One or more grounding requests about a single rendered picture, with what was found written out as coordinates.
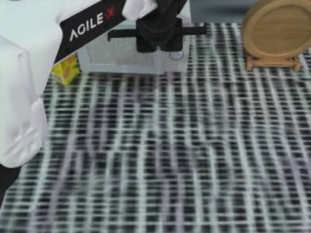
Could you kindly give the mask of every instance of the wooden stand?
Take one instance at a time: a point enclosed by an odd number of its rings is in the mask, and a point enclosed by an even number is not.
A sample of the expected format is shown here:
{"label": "wooden stand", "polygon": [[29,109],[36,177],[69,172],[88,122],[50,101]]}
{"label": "wooden stand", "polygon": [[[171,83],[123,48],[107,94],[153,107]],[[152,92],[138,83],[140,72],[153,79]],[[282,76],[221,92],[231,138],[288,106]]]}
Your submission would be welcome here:
{"label": "wooden stand", "polygon": [[253,67],[291,67],[294,71],[298,72],[301,68],[301,63],[298,57],[290,59],[280,58],[254,58],[245,50],[246,56],[246,70],[251,71]]}

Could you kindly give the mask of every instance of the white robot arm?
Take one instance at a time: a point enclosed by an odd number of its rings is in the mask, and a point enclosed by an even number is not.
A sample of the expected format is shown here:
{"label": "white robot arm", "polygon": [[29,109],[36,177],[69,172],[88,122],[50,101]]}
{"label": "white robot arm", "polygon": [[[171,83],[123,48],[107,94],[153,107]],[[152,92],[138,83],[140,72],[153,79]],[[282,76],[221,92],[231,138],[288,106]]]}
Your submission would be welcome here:
{"label": "white robot arm", "polygon": [[[87,21],[75,34],[88,32],[92,39],[81,40],[72,48],[64,49],[68,43],[62,46],[65,33],[60,24],[78,13],[89,14],[90,7],[100,2],[113,4],[115,0],[0,0],[1,165],[21,166],[42,147],[48,127],[40,96],[51,68],[55,62],[102,34],[100,31],[92,34],[94,22]],[[155,0],[119,0],[119,3],[125,5],[122,14],[130,20],[143,17],[156,8]],[[103,22],[104,16],[105,12],[89,15],[97,22]]]}

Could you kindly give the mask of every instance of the wooden object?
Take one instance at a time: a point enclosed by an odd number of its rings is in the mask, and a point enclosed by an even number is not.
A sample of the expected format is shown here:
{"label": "wooden object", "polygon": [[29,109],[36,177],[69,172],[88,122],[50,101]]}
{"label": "wooden object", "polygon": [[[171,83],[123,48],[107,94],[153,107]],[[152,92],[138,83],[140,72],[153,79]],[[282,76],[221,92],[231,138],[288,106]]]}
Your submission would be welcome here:
{"label": "wooden object", "polygon": [[311,47],[311,0],[259,0],[242,23],[246,69],[292,67]]}

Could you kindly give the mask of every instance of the plaid fabric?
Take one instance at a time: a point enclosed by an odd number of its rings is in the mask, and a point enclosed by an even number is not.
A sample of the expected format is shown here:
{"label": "plaid fabric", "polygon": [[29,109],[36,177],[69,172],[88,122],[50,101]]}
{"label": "plaid fabric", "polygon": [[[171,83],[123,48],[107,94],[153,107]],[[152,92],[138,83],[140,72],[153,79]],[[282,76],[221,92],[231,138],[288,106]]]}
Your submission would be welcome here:
{"label": "plaid fabric", "polygon": [[310,232],[311,51],[247,73],[239,25],[208,31],[185,75],[50,81],[49,138],[0,232]]}

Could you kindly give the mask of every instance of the round wooden board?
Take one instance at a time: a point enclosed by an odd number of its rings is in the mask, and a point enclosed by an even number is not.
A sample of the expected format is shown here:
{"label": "round wooden board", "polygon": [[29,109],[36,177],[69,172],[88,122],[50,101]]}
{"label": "round wooden board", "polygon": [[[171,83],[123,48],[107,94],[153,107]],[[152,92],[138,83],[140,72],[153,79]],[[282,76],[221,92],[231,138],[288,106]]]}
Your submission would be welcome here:
{"label": "round wooden board", "polygon": [[291,58],[311,47],[311,0],[259,0],[242,23],[244,48],[257,58]]}

